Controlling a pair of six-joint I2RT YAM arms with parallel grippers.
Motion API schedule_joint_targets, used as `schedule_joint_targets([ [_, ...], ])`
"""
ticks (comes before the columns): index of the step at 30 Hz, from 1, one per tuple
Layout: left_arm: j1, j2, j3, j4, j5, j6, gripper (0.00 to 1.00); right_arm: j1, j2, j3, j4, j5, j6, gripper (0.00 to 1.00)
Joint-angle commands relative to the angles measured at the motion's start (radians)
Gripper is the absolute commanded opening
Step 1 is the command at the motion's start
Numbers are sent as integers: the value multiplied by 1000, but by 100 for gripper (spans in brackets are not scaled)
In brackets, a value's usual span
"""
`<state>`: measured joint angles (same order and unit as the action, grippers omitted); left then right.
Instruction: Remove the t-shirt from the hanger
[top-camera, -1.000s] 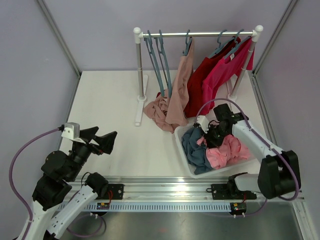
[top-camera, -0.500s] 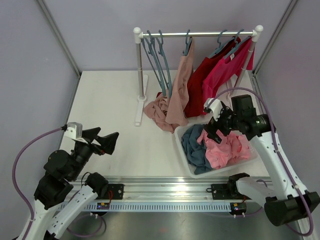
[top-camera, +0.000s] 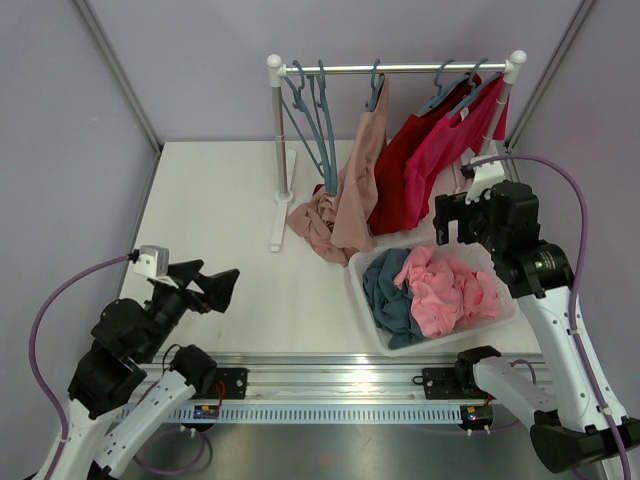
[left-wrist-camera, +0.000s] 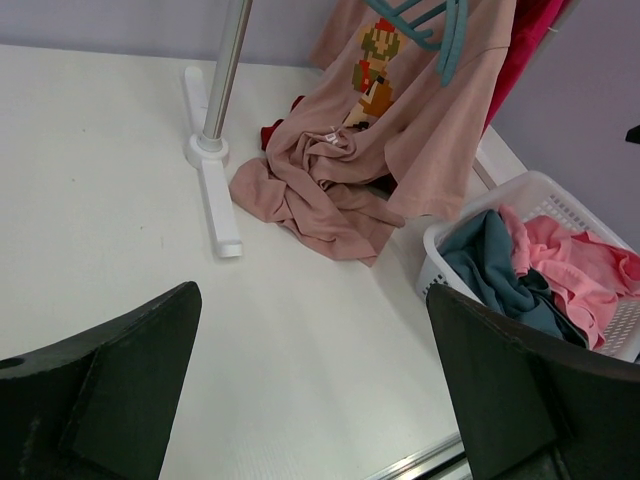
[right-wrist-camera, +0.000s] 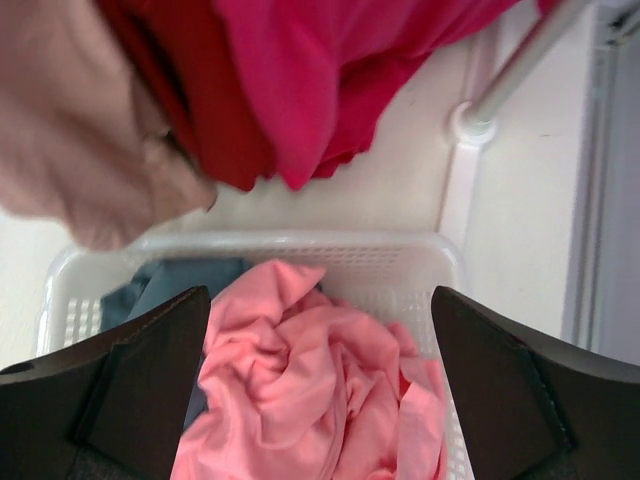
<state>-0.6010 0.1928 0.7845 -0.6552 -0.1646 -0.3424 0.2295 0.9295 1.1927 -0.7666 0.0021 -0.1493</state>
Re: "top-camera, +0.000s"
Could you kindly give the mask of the light pink t shirt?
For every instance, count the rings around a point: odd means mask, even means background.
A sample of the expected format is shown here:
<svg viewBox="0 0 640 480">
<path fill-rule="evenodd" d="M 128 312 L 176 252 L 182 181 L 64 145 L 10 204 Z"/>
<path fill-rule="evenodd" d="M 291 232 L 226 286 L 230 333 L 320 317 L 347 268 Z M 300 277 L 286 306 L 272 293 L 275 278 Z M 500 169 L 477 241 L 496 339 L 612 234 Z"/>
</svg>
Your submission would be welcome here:
<svg viewBox="0 0 640 480">
<path fill-rule="evenodd" d="M 455 257 L 436 259 L 435 252 L 434 247 L 413 248 L 393 280 L 409 289 L 410 313 L 422 335 L 435 339 L 497 319 L 501 298 L 491 275 Z"/>
</svg>

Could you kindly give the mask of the blue-grey t shirt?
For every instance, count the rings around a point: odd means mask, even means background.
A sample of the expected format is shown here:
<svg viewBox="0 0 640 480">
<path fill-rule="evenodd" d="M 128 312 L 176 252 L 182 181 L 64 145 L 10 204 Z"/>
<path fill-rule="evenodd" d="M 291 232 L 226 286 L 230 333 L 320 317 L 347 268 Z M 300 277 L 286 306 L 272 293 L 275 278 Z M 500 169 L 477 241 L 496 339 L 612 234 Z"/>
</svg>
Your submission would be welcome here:
<svg viewBox="0 0 640 480">
<path fill-rule="evenodd" d="M 391 350 L 408 347 L 425 340 L 410 312 L 413 294 L 406 283 L 397 287 L 400 273 L 410 250 L 388 249 L 377 256 L 362 275 L 365 299 L 377 328 L 391 335 Z"/>
</svg>

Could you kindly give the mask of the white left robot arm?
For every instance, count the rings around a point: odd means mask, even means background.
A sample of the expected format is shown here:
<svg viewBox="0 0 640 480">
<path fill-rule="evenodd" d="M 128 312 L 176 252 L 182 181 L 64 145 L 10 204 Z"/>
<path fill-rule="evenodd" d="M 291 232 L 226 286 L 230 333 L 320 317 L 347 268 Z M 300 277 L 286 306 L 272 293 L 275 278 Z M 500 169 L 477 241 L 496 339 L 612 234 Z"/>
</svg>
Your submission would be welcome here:
<svg viewBox="0 0 640 480">
<path fill-rule="evenodd" d="M 201 272 L 203 261 L 170 263 L 168 256 L 167 249 L 147 245 L 91 267 L 97 272 L 127 262 L 151 284 L 152 295 L 144 303 L 116 299 L 104 308 L 64 401 L 46 384 L 36 360 L 39 326 L 64 289 L 58 287 L 40 307 L 29 337 L 29 363 L 59 417 L 61 430 L 36 478 L 117 479 L 184 402 L 212 400 L 213 413 L 219 415 L 224 401 L 244 398 L 246 369 L 220 368 L 202 349 L 187 345 L 175 352 L 133 411 L 121 423 L 115 421 L 145 380 L 144 365 L 153 361 L 183 315 L 225 312 L 240 276 L 237 269 L 206 276 Z"/>
</svg>

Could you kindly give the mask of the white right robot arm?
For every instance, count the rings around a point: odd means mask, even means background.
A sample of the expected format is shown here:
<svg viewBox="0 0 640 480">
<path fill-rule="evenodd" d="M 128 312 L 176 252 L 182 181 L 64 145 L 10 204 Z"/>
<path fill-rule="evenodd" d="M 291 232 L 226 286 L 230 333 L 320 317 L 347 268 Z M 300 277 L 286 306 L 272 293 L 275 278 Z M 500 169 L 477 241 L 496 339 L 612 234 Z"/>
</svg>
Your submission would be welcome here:
<svg viewBox="0 0 640 480">
<path fill-rule="evenodd" d="M 639 422 L 609 388 L 577 302 L 577 278 L 564 251 L 540 237 L 539 201 L 532 189 L 502 181 L 476 201 L 465 194 L 435 199 L 436 241 L 457 239 L 489 253 L 531 326 L 552 381 L 545 393 L 511 368 L 493 347 L 459 353 L 454 384 L 501 402 L 529 431 L 541 463 L 553 473 L 622 457 L 639 445 Z"/>
</svg>

